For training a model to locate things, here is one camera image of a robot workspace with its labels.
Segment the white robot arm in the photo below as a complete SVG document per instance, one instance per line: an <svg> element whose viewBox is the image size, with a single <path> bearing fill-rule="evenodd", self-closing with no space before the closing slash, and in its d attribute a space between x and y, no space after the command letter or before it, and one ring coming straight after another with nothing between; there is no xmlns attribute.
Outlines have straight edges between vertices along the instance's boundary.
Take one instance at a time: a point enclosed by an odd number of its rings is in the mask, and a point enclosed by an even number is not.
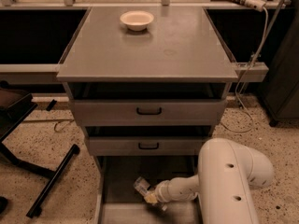
<svg viewBox="0 0 299 224"><path fill-rule="evenodd" d="M159 183L144 196L147 203L198 199L204 224L260 224L250 189L268 187L272 162L259 150L225 138L206 141L197 174Z"/></svg>

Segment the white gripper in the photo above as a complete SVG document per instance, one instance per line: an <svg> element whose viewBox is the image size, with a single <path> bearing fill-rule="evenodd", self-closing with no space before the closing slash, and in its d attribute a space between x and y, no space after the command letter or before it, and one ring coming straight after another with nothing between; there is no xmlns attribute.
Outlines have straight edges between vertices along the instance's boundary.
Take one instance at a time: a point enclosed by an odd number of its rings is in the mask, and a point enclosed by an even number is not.
<svg viewBox="0 0 299 224"><path fill-rule="evenodd" d="M172 201L178 201L180 198L180 192L178 182L175 179L165 180L159 183L154 192L147 194L144 199L146 203L157 204L169 203Z"/></svg>

